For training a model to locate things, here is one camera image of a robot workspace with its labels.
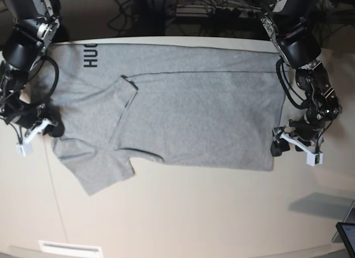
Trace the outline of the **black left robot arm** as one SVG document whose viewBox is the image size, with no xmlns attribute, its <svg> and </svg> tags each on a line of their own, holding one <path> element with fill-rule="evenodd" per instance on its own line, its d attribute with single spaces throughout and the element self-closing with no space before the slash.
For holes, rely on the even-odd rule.
<svg viewBox="0 0 355 258">
<path fill-rule="evenodd" d="M 305 113 L 272 131 L 271 154 L 282 155 L 294 144 L 314 164 L 321 163 L 323 135 L 341 112 L 328 73 L 318 60 L 321 47 L 308 23 L 319 0 L 261 0 L 261 23 L 280 59 L 276 73 L 291 104 Z"/>
</svg>

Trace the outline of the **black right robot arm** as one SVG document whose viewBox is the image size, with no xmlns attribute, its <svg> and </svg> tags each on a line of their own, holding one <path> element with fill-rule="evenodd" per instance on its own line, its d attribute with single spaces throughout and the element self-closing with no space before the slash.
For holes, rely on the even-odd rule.
<svg viewBox="0 0 355 258">
<path fill-rule="evenodd" d="M 58 138 L 64 134 L 59 113 L 49 101 L 59 81 L 59 67 L 47 55 L 47 48 L 60 26 L 59 0 L 1 0 L 14 18 L 14 27 L 3 50 L 1 61 L 1 118 L 29 131 L 45 121 L 45 134 Z M 32 103 L 20 99 L 21 91 L 31 81 L 30 72 L 38 63 L 50 63 L 54 81 L 49 92 Z"/>
</svg>

